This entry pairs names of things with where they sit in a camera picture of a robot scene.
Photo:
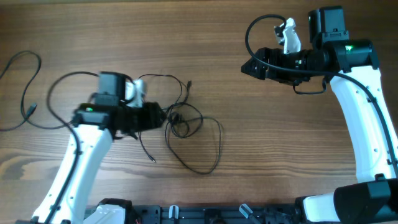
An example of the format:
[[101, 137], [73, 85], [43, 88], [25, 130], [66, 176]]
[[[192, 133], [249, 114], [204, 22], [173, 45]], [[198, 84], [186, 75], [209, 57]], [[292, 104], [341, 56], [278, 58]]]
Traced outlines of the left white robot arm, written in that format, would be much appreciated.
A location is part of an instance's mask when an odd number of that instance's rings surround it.
[[82, 103], [66, 127], [70, 141], [54, 182], [29, 223], [139, 223], [131, 201], [106, 198], [85, 216], [88, 197], [116, 133], [137, 138], [159, 128], [166, 115], [156, 102], [144, 101], [146, 86], [140, 79], [116, 72], [98, 74], [93, 103]]

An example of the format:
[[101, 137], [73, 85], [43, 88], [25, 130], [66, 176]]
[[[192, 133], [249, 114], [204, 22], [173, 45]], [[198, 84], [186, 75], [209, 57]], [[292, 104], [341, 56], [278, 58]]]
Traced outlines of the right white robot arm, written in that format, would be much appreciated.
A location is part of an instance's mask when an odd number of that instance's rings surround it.
[[354, 149], [357, 183], [333, 192], [268, 205], [268, 223], [381, 223], [397, 220], [397, 135], [384, 100], [373, 43], [352, 40], [343, 8], [308, 14], [312, 49], [304, 50], [293, 19], [274, 29], [279, 48], [250, 51], [243, 73], [297, 88], [313, 77], [337, 97]]

